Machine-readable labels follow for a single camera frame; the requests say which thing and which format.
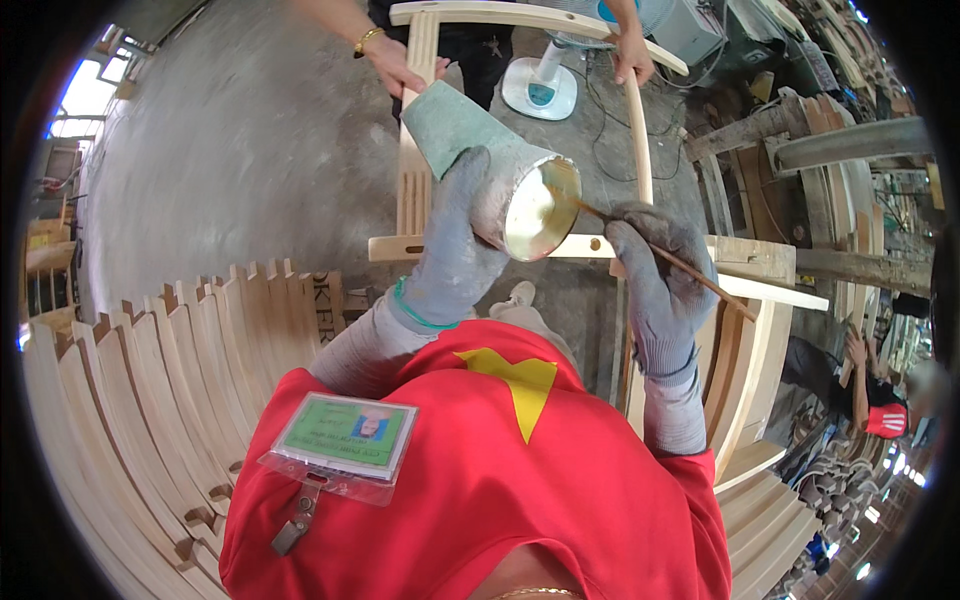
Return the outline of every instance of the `red t-shirt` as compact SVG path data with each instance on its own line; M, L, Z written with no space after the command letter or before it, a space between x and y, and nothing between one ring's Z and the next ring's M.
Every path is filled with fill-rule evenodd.
M906 407L896 402L871 406L867 415L867 433L881 438L898 438L906 430Z
M487 360L471 363L480 348L473 358ZM524 413L527 443L515 401L536 404L539 388L524 396L514 377L532 367L542 382L550 363L532 431ZM270 542L300 482L256 460L310 391L325 389L287 373L253 435L220 559L234 599L465 598L525 543L550 549L590 599L730 597L712 453L656 460L550 343L494 321L441 334L384 398L420 408L390 505L322 493L307 534L279 557Z

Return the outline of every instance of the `gray work glove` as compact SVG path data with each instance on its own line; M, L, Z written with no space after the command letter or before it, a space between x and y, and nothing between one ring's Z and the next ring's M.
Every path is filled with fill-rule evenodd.
M437 334L460 322L510 261L470 226L470 208L484 191L489 167L490 151L468 148L434 190L420 263L397 285L402 286L399 298L396 287L387 291L391 312L412 331Z
M653 207L632 204L613 214L605 234L623 262L630 290L630 325L640 370L663 386L688 381L697 369L694 334L716 294L655 256L645 240L671 252L713 281L717 270L703 235L690 223Z

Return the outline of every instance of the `worker's arm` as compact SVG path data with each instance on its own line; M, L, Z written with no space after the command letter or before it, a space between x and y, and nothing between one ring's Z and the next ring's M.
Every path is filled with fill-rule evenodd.
M656 244L716 281L717 272L696 227L652 207L632 205L607 224L607 239L627 272L635 357L646 376L643 441L658 457L707 449L694 335L717 297L680 269L659 264Z
M294 0L300 9L306 12L321 27L346 40L350 46L376 25L360 9L354 0ZM426 89L423 78L407 68L407 47L400 42L379 34L364 44L364 56L373 63L380 80L391 95L399 98L403 88L409 87L417 93ZM436 79L446 72L450 59L437 57Z
M636 72L636 84L644 85L654 74L654 62L643 40L643 27L636 14L636 3L634 0L607 0L607 7L620 26L616 54L613 55L613 80L622 84L630 69L633 69Z
M867 401L867 349L860 335L853 329L847 331L844 351L853 363L853 425L860 431L866 431L870 417L870 403Z
M471 148L434 191L423 255L410 276L387 290L373 309L318 354L310 372L346 396L380 399L420 348L460 322L490 290L510 258L479 240L470 227L490 153Z

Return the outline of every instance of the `yellow star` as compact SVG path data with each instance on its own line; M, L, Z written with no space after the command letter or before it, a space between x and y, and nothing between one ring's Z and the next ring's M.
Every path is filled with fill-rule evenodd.
M499 377L510 388L514 397L516 424L520 427L523 441L530 443L546 397L557 376L557 363L548 363L539 358L528 358L511 365L496 350L480 348L466 352L454 352L467 363L467 370Z

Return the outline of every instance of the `paintbrush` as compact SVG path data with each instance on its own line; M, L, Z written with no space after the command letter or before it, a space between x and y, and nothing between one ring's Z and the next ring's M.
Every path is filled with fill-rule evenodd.
M608 214L605 214L605 213L603 213L603 212L600 212L599 210L597 210L597 209L594 208L593 206L590 206L589 204L585 203L584 201L580 200L579 198L575 198L575 197L570 196L570 195L566 195L566 196L567 196L570 200L572 200L577 206L581 207L581 208L582 208L583 210L585 210L586 212L590 213L590 214L593 215L594 217L597 217L598 219L600 219L601 221L603 221L603 222L604 222L604 225L607 224L607 223L609 223L610 221L614 221L614 220L615 220L612 216L610 216L610 215L608 215ZM707 289L709 289L711 292L713 292L714 294L716 294L717 296L719 296L722 300L724 300L727 304L729 304L730 306L732 306L733 308L735 308L736 310L738 310L745 318L749 319L751 323L756 323L756 315L755 315L754 313L750 312L750 309L748 309L748 308L743 304L743 302L741 302L740 300L737 300L736 298L734 298L733 296L731 296L731 295L728 294L727 292L725 292L725 291L723 291L722 289L720 289L720 286L719 286L719 285L717 285L716 283L714 283L714 282L711 281L710 279L707 279L707 276L705 276L704 274L700 273L699 271L697 271L696 269L694 269L694 268L691 267L690 265L686 264L686 263L683 262L680 258L677 258L676 256L674 256L674 255L671 254L670 252L664 250L664 249L661 248L660 246L657 246L657 245L655 245L655 244L651 244L651 243L650 243L649 241L647 241L647 240L644 240L644 241L647 242L647 246L650 247L650 250L654 251L654 254L662 257L664 260L666 260L667 262L669 262L671 265L677 267L678 269L680 269L681 271L683 271L683 272L686 273L687 275L689 275L689 276L693 277L694 279L696 279L698 282L700 282L701 285L705 286L705 287L706 287Z

